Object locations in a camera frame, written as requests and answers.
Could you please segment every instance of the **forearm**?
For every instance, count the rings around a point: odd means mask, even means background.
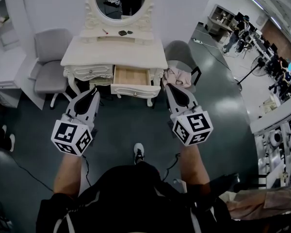
[[[197,145],[181,147],[180,172],[182,180],[187,184],[207,184],[210,182]]]
[[[63,193],[77,198],[81,185],[80,157],[65,154],[54,182],[54,193]]]

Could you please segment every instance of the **black cable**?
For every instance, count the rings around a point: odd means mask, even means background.
[[[89,164],[88,164],[88,161],[87,161],[87,159],[86,159],[86,156],[82,155],[82,157],[83,157],[84,160],[86,161],[86,166],[87,166],[86,180],[87,180],[89,186],[92,186],[91,183],[90,183],[89,180],[88,180],[88,177],[87,177],[87,176],[88,176],[88,173],[89,173]]]
[[[202,44],[203,45],[203,47],[205,48],[205,49],[207,49],[208,50],[208,52],[217,60],[217,61],[219,61],[222,65],[224,65],[228,70],[230,70],[230,71],[232,71],[231,69],[229,69],[229,67],[228,66],[226,66],[222,61],[220,61],[220,60],[218,60],[217,59],[217,57],[215,57],[213,54],[212,54],[212,52],[210,52],[210,50],[204,45],[204,44]]]
[[[175,158],[176,158],[176,161],[169,167],[169,168],[167,168],[166,169],[166,175],[165,175],[165,177],[163,178],[163,182],[166,180],[166,178],[167,178],[167,176],[168,176],[168,174],[169,174],[169,170],[170,169],[172,169],[176,164],[177,164],[177,162],[178,162],[178,160],[179,160],[179,157],[180,157],[180,153],[177,153],[176,155],[175,155]]]
[[[18,164],[18,162],[14,159],[14,157],[10,154],[10,156],[12,157],[12,159],[15,161],[16,165],[18,165],[19,168],[25,170],[31,177],[33,177],[36,181],[40,182],[43,186],[45,186],[45,188],[51,192],[54,192],[51,188],[49,188],[46,184],[44,184],[42,181],[40,181],[39,179],[37,179],[36,177],[34,177],[26,168],[20,166]]]

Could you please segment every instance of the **open drawer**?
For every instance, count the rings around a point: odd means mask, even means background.
[[[157,97],[160,86],[152,86],[149,69],[115,66],[111,94],[142,99]]]

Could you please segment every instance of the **white sneaker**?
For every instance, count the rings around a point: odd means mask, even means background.
[[[135,146],[134,146],[134,153],[135,153],[135,158],[134,158],[135,164],[137,164],[137,161],[139,159],[144,160],[144,157],[145,157],[145,149],[144,149],[144,146],[141,143],[136,143],[135,144]]]
[[[4,130],[4,137],[5,137],[6,129],[7,129],[6,125],[3,125],[3,126],[2,126],[2,129]]]
[[[15,145],[15,135],[10,134],[10,139],[11,139],[11,144],[12,144],[10,152],[13,152],[14,151],[14,145]]]

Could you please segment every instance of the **vanity table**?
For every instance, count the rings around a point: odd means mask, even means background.
[[[162,42],[152,32],[151,0],[143,0],[134,15],[119,19],[107,17],[97,0],[87,1],[85,8],[85,27],[73,38],[61,61],[69,85],[79,95],[75,79],[95,83],[95,78],[105,78],[112,94],[147,99],[151,107],[168,67]],[[120,36],[119,31],[132,34]]]

